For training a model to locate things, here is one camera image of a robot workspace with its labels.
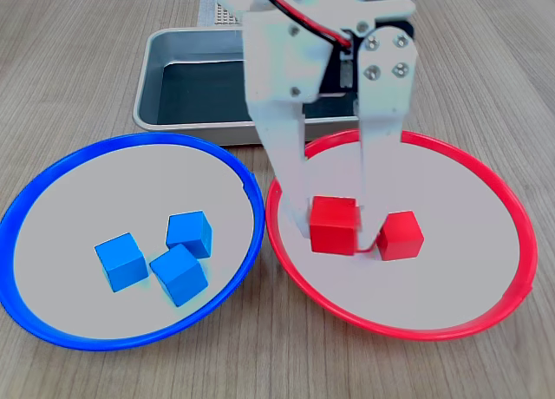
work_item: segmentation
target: metal tray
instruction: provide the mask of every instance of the metal tray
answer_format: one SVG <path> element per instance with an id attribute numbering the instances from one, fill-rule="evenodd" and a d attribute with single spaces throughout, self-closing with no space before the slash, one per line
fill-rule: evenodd
<path id="1" fill-rule="evenodd" d="M 245 104 L 240 27 L 152 34 L 133 119 L 147 131 L 189 134 L 220 146 L 259 144 Z M 354 128 L 351 95 L 306 105 L 306 140 Z"/>

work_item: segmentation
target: metal screw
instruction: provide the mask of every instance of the metal screw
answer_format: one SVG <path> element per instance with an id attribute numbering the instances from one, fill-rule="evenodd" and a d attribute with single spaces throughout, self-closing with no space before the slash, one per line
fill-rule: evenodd
<path id="1" fill-rule="evenodd" d="M 397 46 L 397 48 L 404 48 L 405 46 L 408 45 L 408 39 L 406 36 L 404 35 L 399 35 L 396 39 L 395 39 L 395 45 Z"/>
<path id="2" fill-rule="evenodd" d="M 380 46 L 380 41 L 378 41 L 374 36 L 371 36 L 366 41 L 366 49 L 376 50 Z"/>
<path id="3" fill-rule="evenodd" d="M 371 65 L 364 71 L 364 76 L 371 81 L 375 81 L 380 77 L 380 69 L 376 65 Z"/>
<path id="4" fill-rule="evenodd" d="M 366 30 L 368 30 L 368 24 L 366 22 L 359 22 L 356 26 L 356 30 L 359 33 L 364 33 Z"/>
<path id="5" fill-rule="evenodd" d="M 406 63 L 398 63 L 393 68 L 393 73 L 397 78 L 404 78 L 408 74 L 408 65 Z"/>

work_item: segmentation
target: blue cube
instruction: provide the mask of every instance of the blue cube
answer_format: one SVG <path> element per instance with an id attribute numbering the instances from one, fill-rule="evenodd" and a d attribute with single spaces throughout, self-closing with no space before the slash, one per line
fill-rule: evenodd
<path id="1" fill-rule="evenodd" d="M 130 233 L 95 247 L 112 291 L 121 291 L 148 278 L 147 262 Z"/>
<path id="2" fill-rule="evenodd" d="M 195 258 L 212 255 L 212 228 L 202 211 L 175 214 L 167 225 L 166 245 L 168 249 L 184 245 Z"/>
<path id="3" fill-rule="evenodd" d="M 208 286 L 202 265 L 183 245 L 175 245 L 153 260 L 150 268 L 178 307 Z"/>

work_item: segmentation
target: robotic arm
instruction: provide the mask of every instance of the robotic arm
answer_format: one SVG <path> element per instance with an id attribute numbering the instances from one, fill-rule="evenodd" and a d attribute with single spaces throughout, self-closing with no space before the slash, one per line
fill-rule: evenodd
<path id="1" fill-rule="evenodd" d="M 362 146 L 359 248 L 389 208 L 379 183 L 401 142 L 417 52 L 411 0 L 219 0 L 243 24 L 245 96 L 283 197 L 310 236 L 303 105 L 355 92 Z"/>

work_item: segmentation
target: wooden table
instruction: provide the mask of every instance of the wooden table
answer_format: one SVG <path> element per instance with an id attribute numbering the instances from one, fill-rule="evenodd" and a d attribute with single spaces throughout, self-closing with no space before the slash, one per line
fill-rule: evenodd
<path id="1" fill-rule="evenodd" d="M 268 239 L 210 317 L 137 350 L 85 353 L 0 312 L 0 397 L 555 397 L 555 0 L 418 0 L 407 129 L 477 156 L 525 204 L 539 243 L 532 295 L 503 324 L 406 343 L 332 317 Z M 45 167 L 131 121 L 147 37 L 196 23 L 199 0 L 0 0 L 0 210 Z M 266 194 L 259 147 L 232 150 Z"/>

